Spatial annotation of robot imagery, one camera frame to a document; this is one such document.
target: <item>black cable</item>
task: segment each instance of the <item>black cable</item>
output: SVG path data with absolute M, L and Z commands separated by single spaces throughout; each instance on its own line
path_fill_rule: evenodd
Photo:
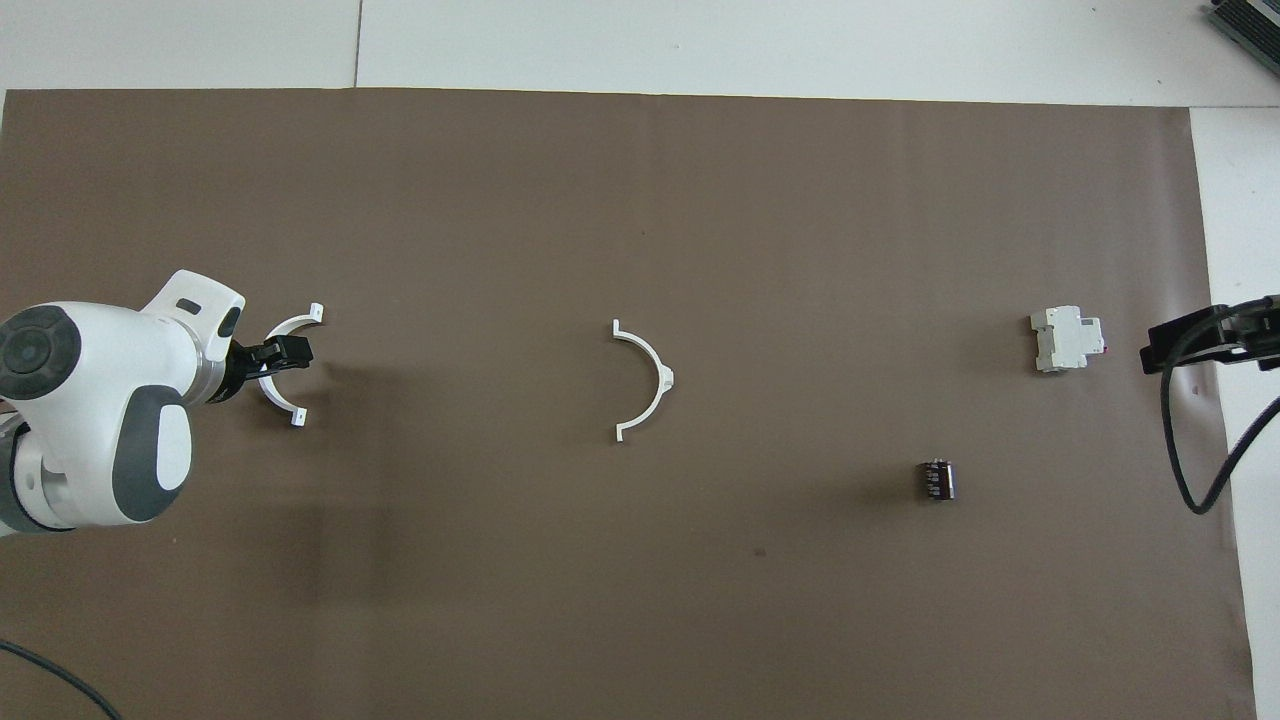
M 93 701 L 93 705 L 101 707 L 102 712 L 105 712 L 108 717 L 110 717 L 111 720 L 120 720 L 120 714 L 116 712 L 114 707 L 111 707 L 110 702 L 106 702 L 106 698 L 102 697 L 101 693 L 95 691 L 84 680 L 81 680 L 76 675 L 72 675 L 70 671 L 63 667 L 61 665 L 58 665 L 52 660 L 49 660 L 47 657 L 44 657 L 36 652 L 32 652 L 22 647 L 20 644 L 12 643 L 9 641 L 0 641 L 0 650 L 17 655 L 18 657 L 26 660 L 27 662 L 31 662 L 32 665 L 40 667 L 41 670 L 47 670 L 49 673 L 52 673 L 54 675 L 61 678 L 67 684 L 84 693 L 91 701 Z
M 1187 348 L 1190 347 L 1193 342 L 1199 340 L 1201 336 L 1212 329 L 1213 325 L 1228 318 L 1236 318 L 1270 310 L 1275 305 L 1275 296 L 1267 296 L 1261 300 L 1251 300 L 1249 302 L 1242 302 L 1213 313 L 1179 336 L 1165 360 L 1165 368 L 1160 375 L 1160 415 L 1165 424 L 1165 447 L 1169 450 L 1169 465 L 1174 470 L 1174 479 L 1178 480 L 1178 492 L 1181 493 L 1183 502 L 1187 507 L 1197 515 L 1203 515 L 1213 507 L 1213 503 L 1217 502 L 1217 497 L 1222 495 L 1222 489 L 1226 487 L 1228 480 L 1231 479 L 1231 473 L 1240 462 L 1240 457 L 1243 457 L 1244 452 L 1249 450 L 1249 446 L 1253 445 L 1253 441 L 1262 433 L 1262 429 L 1267 427 L 1267 423 L 1280 414 L 1280 397 L 1275 398 L 1271 405 L 1267 405 L 1266 410 L 1263 410 L 1262 414 L 1258 415 L 1252 424 L 1249 424 L 1248 429 L 1244 430 L 1244 434 L 1240 436 L 1240 439 L 1235 443 L 1235 447 L 1231 448 L 1231 452 L 1226 456 L 1226 461 L 1224 461 L 1222 466 L 1219 468 L 1217 475 L 1213 477 L 1213 483 L 1204 495 L 1204 500 L 1196 502 L 1196 498 L 1192 497 L 1190 488 L 1187 487 L 1187 478 L 1183 475 L 1183 464 L 1178 459 L 1178 441 L 1174 438 L 1174 420 L 1169 400 L 1169 384 L 1170 379 L 1174 377 L 1174 368 L 1176 368 L 1183 360 L 1183 355 L 1187 352 Z

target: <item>brown paper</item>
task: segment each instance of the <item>brown paper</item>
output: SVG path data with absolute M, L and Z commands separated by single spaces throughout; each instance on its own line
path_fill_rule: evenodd
M 1229 507 L 1138 363 L 1208 302 L 1183 109 L 12 92 L 0 237 L 3 314 L 326 305 L 305 429 L 246 389 L 155 523 L 0 541 L 0 637 L 131 719 L 1252 717 Z M 1110 352 L 1046 377 L 1062 304 Z M 613 318 L 676 372 L 623 445 Z M 0 714 L 73 712 L 0 659 Z

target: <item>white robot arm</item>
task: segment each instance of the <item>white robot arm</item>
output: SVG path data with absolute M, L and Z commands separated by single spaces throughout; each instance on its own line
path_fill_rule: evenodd
M 146 523 L 191 469 L 187 410 L 306 366 L 305 338 L 244 348 L 244 299 L 179 270 L 141 311 L 51 302 L 0 325 L 0 536 Z

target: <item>white circuit breaker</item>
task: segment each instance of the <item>white circuit breaker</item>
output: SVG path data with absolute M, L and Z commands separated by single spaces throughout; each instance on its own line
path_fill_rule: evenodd
M 1032 329 L 1039 343 L 1036 369 L 1057 373 L 1089 364 L 1087 356 L 1106 352 L 1102 342 L 1102 322 L 1082 318 L 1075 305 L 1047 307 L 1032 315 Z

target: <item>white semicircular bracket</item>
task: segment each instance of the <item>white semicircular bracket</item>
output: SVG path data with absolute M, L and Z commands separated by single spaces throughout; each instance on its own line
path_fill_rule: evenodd
M 279 325 L 275 325 L 275 329 L 266 333 L 266 337 L 275 337 L 278 334 L 293 334 L 296 331 L 301 328 L 305 328 L 307 325 L 317 325 L 323 322 L 324 322 L 324 305 L 320 305 L 319 302 L 312 302 L 310 313 L 307 313 L 306 315 L 294 315 L 293 318 L 284 320 Z M 307 424 L 307 409 L 298 407 L 297 405 L 289 402 L 288 400 L 284 400 L 284 396 L 280 395 L 280 391 L 275 388 L 275 378 L 273 378 L 271 375 L 268 375 L 265 378 L 259 378 L 257 387 L 262 388 L 262 393 L 266 395 L 266 398 L 270 400 L 276 407 L 292 415 L 292 418 L 289 419 L 291 425 L 293 425 L 294 428 L 301 428 L 302 425 Z
M 662 396 L 667 395 L 667 391 L 676 386 L 676 373 L 671 368 L 662 364 L 662 359 L 658 357 L 658 351 L 654 350 L 652 345 L 645 342 L 643 337 L 623 332 L 617 318 L 613 320 L 613 340 L 625 340 L 640 346 L 640 350 L 644 350 L 645 355 L 653 360 L 654 366 L 658 369 L 658 392 L 653 395 L 653 402 L 649 404 L 649 407 L 646 407 L 644 413 L 636 415 L 626 423 L 617 424 L 618 442 L 622 442 L 622 430 L 628 430 L 640 423 L 644 423 L 649 419 L 649 415 L 653 415 L 653 411 L 658 409 L 658 404 L 662 402 Z

